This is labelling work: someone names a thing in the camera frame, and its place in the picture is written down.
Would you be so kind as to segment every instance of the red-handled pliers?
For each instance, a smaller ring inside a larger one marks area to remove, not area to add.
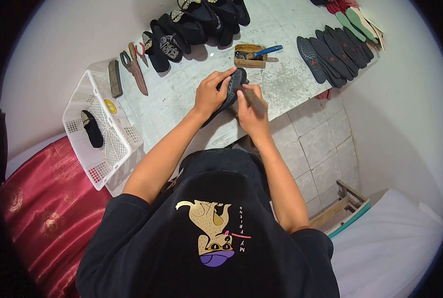
[[[137,51],[137,45],[135,45],[135,53],[137,53],[137,55],[139,55],[139,57],[142,59],[142,61],[144,62],[145,66],[148,67],[148,63],[147,63],[147,58],[145,57],[145,46],[143,43],[139,42],[139,44],[142,47],[142,54],[139,53],[139,51]]]

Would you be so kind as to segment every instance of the wooden handle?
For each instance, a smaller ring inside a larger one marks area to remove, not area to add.
[[[135,54],[134,44],[131,42],[129,43],[129,52],[130,52],[130,56],[132,57],[132,60],[137,61],[137,55]]]

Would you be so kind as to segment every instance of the white table surface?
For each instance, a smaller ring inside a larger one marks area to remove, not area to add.
[[[341,27],[334,15],[325,7],[314,6],[309,0],[244,2],[251,23],[247,27],[241,26],[230,47],[219,48],[212,41],[206,45],[192,46],[190,55],[184,55],[180,63],[171,62],[169,71],[162,74],[155,72],[148,57],[149,68],[139,58],[149,96],[142,95],[132,75],[122,65],[119,66],[124,94],[118,101],[129,122],[144,139],[145,152],[193,107],[195,90],[202,79],[213,71],[224,71],[233,66],[236,44],[283,45],[283,50],[268,55],[269,58],[277,58],[278,62],[266,63],[265,69],[246,68],[250,84],[261,86],[263,97],[269,104],[269,120],[331,88],[327,81],[318,84],[314,80],[297,50],[296,37],[314,37],[314,31],[323,30],[324,25]],[[225,147],[244,135],[233,116],[229,112],[222,112],[197,133],[185,155]]]

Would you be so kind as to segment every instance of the tiled floor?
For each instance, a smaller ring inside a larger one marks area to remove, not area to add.
[[[336,180],[360,191],[351,128],[337,89],[330,101],[311,98],[272,120],[270,127],[310,218],[337,199]]]

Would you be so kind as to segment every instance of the white cloth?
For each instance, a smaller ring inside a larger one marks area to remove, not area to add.
[[[443,224],[396,190],[332,242],[332,269],[341,297],[406,297],[428,269]]]

